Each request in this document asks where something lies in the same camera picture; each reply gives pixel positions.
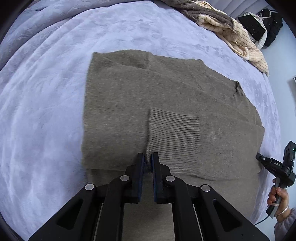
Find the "person's right forearm pink sleeve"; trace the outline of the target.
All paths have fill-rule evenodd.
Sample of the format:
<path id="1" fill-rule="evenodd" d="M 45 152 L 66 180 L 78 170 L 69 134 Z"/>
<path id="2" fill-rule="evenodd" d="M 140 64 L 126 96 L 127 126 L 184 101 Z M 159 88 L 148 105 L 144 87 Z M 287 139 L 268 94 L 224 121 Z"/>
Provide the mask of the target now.
<path id="1" fill-rule="evenodd" d="M 282 222 L 277 222 L 274 226 L 274 236 L 275 240 L 283 240 L 284 236 L 287 234 L 288 230 L 291 228 L 295 221 L 296 211 L 295 208 L 290 210 L 289 216 Z"/>

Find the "person's right hand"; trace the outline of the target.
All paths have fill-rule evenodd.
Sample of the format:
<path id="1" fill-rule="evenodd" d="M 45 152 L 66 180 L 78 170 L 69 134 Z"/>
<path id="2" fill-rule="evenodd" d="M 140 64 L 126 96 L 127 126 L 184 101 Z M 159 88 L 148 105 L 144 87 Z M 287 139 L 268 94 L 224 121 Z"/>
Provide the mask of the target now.
<path id="1" fill-rule="evenodd" d="M 282 222 L 290 214 L 289 195 L 286 188 L 278 186 L 278 178 L 274 178 L 273 183 L 267 199 L 268 207 L 272 207 L 272 216 L 276 217 L 278 222 Z"/>

